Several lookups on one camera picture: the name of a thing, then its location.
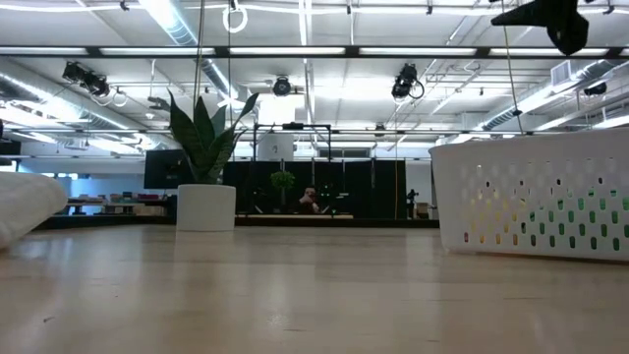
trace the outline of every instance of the white pillow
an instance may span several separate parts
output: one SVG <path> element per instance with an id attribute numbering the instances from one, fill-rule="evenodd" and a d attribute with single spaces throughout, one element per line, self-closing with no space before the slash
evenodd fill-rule
<path id="1" fill-rule="evenodd" d="M 68 197 L 50 177 L 0 172 L 0 249 L 63 209 Z"/>

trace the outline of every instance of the laundry basket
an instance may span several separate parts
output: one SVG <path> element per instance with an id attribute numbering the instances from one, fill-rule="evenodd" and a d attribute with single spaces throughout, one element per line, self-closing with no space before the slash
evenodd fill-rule
<path id="1" fill-rule="evenodd" d="M 430 154 L 444 248 L 629 261 L 629 129 Z"/>

